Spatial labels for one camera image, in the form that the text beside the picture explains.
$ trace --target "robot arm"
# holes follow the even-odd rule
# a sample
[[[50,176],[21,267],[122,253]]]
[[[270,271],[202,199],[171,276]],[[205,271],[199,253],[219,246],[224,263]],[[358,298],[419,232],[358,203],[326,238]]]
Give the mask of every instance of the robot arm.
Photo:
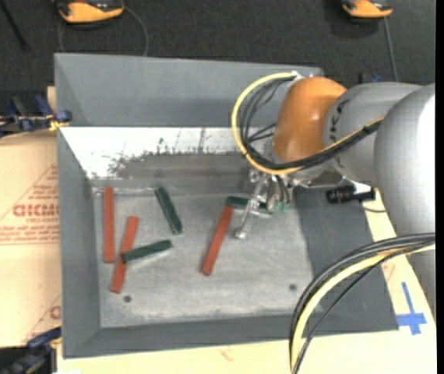
[[[291,185],[307,186],[334,169],[354,184],[379,189],[397,235],[435,232],[435,84],[366,83],[346,90],[330,79],[292,75],[274,78],[294,83],[280,107],[268,159],[239,138],[234,124],[241,97],[234,107],[234,134],[248,161],[262,173],[287,176]],[[347,147],[339,150],[339,144]],[[331,158],[316,159],[333,150],[326,155]],[[410,262],[436,319],[435,251]]]

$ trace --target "red wooden block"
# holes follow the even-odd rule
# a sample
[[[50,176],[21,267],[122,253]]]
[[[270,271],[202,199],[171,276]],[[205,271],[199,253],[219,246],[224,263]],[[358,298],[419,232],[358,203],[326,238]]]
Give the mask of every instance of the red wooden block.
[[[120,253],[116,259],[115,272],[113,273],[113,280],[111,281],[110,290],[119,294],[122,292],[123,282],[125,280],[125,272],[127,271],[126,263],[123,263],[121,254],[128,252],[132,249],[134,238],[136,237],[137,225],[139,224],[139,218],[130,216],[127,220],[127,228],[122,240],[122,247]]]
[[[103,192],[103,233],[104,233],[104,261],[115,261],[115,195],[112,187],[106,187]]]
[[[213,235],[212,242],[203,263],[203,268],[201,269],[201,272],[206,276],[209,276],[212,273],[213,267],[215,266],[215,261],[217,260],[225,233],[229,228],[229,223],[231,222],[233,212],[234,208],[232,206],[225,206],[222,214],[220,215],[219,223],[215,229],[215,234]]]

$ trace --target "clamp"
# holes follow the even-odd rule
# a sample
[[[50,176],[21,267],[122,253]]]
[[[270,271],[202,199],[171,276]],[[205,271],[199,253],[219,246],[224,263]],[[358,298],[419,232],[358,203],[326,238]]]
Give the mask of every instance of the clamp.
[[[8,114],[0,116],[0,138],[17,133],[33,132],[42,129],[53,129],[73,119],[70,111],[53,112],[49,103],[40,95],[35,95],[37,115],[30,115],[18,96],[12,97],[8,107]]]
[[[32,374],[48,363],[48,373],[53,373],[56,365],[55,349],[51,342],[60,338],[61,327],[56,327],[29,340],[26,347],[29,353],[12,363],[8,368],[1,370],[0,374]]]

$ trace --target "blue marker cross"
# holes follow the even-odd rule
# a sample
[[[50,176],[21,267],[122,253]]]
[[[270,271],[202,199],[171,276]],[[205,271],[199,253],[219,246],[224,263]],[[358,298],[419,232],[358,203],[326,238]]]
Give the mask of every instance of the blue marker cross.
[[[406,296],[407,304],[409,306],[409,313],[403,315],[396,315],[396,321],[399,326],[409,326],[411,329],[412,335],[417,335],[421,333],[421,329],[419,326],[421,324],[426,324],[425,315],[423,313],[416,313],[414,311],[414,307],[412,305],[411,296],[409,295],[409,291],[407,290],[407,284],[405,282],[402,283],[403,293]]]

